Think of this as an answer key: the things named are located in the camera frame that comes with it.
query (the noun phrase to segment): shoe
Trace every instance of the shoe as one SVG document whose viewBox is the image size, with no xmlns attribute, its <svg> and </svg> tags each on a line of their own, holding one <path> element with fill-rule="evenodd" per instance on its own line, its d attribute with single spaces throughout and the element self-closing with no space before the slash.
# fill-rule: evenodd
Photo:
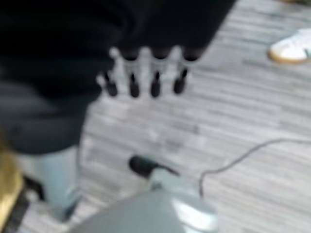
<svg viewBox="0 0 311 233">
<path fill-rule="evenodd" d="M 311 29 L 301 29 L 269 49 L 269 56 L 279 63 L 302 63 L 311 59 Z"/>
</svg>

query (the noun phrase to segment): wooden floor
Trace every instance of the wooden floor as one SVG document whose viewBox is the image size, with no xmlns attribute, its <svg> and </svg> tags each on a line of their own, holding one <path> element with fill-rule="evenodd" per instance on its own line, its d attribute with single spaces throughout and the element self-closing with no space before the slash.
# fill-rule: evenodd
<svg viewBox="0 0 311 233">
<path fill-rule="evenodd" d="M 103 94 L 85 126 L 77 213 L 59 224 L 33 205 L 19 232 L 65 232 L 133 193 L 140 183 L 126 164 L 133 153 L 197 184 L 204 169 L 265 140 L 311 138 L 311 64 L 278 65 L 266 55 L 271 43 L 310 25 L 306 6 L 240 0 L 183 96 Z M 204 185 L 221 233 L 311 232 L 311 146 L 270 146 Z"/>
</svg>

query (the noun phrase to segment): electric cord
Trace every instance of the electric cord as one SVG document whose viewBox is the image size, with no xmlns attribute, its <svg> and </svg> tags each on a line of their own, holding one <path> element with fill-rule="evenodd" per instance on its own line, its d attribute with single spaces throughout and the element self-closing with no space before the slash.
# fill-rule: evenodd
<svg viewBox="0 0 311 233">
<path fill-rule="evenodd" d="M 281 144 L 281 143 L 297 143 L 297 144 L 311 144 L 311 141 L 309 140 L 299 140 L 299 139 L 288 139 L 288 138 L 278 138 L 278 139 L 273 139 L 273 140 L 269 140 L 266 142 L 263 142 L 261 144 L 258 144 L 254 147 L 252 147 L 251 149 L 249 149 L 247 152 L 245 152 L 244 154 L 242 154 L 239 158 L 233 160 L 231 163 L 217 168 L 217 169 L 211 169 L 211 170 L 205 170 L 201 173 L 200 179 L 199 179 L 199 193 L 201 197 L 204 197 L 204 187 L 203 187 L 203 183 L 205 178 L 207 177 L 207 175 L 211 175 L 211 174 L 219 174 L 219 173 L 223 173 L 225 171 L 230 170 L 231 168 L 233 168 L 234 166 L 240 164 L 241 162 L 243 162 L 245 159 L 249 158 L 251 155 L 254 154 L 254 152 L 265 148 L 269 145 L 272 144 Z"/>
</svg>

